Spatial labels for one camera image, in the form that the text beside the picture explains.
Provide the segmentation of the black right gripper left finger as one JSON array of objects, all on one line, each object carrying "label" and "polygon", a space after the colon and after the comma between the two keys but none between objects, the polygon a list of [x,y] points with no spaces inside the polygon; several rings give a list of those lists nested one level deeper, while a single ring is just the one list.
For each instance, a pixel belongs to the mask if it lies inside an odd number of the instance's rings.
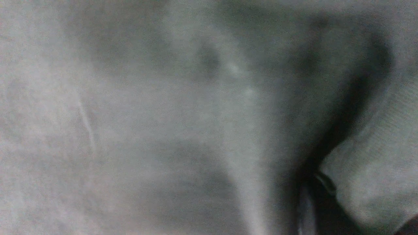
[{"label": "black right gripper left finger", "polygon": [[304,179],[297,207],[299,235],[362,235],[336,200],[336,188],[323,173]]}]

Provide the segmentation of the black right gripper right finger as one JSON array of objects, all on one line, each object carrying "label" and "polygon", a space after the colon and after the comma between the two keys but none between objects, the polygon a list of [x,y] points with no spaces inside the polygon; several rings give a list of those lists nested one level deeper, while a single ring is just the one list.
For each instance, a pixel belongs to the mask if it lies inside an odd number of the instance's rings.
[{"label": "black right gripper right finger", "polygon": [[406,221],[397,229],[394,235],[418,235],[418,216]]}]

